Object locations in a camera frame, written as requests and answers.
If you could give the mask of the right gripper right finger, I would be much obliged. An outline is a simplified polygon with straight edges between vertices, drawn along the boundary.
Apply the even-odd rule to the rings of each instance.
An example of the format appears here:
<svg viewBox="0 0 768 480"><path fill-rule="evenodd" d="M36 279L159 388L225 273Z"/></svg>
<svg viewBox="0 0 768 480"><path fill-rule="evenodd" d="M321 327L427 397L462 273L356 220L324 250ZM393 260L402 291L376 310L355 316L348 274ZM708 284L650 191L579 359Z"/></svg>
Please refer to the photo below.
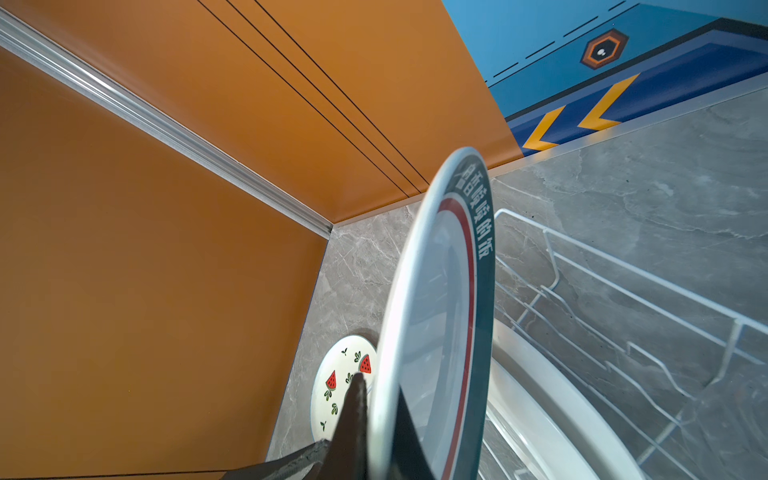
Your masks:
<svg viewBox="0 0 768 480"><path fill-rule="evenodd" d="M399 392L393 434L389 478L433 480L403 392Z"/></svg>

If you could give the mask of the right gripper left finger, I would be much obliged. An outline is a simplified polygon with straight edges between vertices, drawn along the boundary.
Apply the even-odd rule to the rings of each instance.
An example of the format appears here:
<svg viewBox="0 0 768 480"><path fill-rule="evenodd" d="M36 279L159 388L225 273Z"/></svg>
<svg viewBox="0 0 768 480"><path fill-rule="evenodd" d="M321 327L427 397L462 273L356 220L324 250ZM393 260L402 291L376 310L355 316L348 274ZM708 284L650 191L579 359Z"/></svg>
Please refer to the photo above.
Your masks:
<svg viewBox="0 0 768 480"><path fill-rule="evenodd" d="M367 389L362 373L352 377L331 440L319 440L277 460L226 472L228 479L367 479Z"/></svg>

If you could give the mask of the white wire dish rack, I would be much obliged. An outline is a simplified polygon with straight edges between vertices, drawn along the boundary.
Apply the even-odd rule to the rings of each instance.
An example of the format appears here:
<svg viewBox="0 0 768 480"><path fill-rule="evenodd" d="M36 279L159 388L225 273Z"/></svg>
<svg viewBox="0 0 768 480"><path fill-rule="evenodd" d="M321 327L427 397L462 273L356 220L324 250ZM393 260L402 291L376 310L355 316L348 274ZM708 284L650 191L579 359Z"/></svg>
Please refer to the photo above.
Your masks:
<svg viewBox="0 0 768 480"><path fill-rule="evenodd" d="M767 324L533 218L495 213L496 316L647 479L767 475Z"/></svg>

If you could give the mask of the watermelon pattern white plate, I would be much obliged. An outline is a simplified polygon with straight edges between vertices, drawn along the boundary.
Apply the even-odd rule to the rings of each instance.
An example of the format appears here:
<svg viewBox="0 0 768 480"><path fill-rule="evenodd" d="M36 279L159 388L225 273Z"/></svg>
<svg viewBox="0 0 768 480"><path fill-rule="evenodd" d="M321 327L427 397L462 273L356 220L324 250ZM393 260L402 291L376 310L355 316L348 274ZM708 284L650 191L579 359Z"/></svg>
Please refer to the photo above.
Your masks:
<svg viewBox="0 0 768 480"><path fill-rule="evenodd" d="M317 370L310 396L310 425L314 441L331 440L343 409L351 381L361 374L371 396L378 367L373 344L360 335L337 341Z"/></svg>

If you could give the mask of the green rimmed white plate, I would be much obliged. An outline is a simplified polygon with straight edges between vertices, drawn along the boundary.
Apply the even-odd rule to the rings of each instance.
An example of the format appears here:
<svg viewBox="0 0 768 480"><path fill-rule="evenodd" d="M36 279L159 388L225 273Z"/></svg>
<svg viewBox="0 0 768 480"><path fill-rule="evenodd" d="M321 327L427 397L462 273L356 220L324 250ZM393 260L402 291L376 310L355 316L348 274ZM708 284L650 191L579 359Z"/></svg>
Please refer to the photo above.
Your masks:
<svg viewBox="0 0 768 480"><path fill-rule="evenodd" d="M390 479L402 391L434 479L477 476L493 334L495 220L480 153L453 152L414 217L378 344L367 426L372 479Z"/></svg>

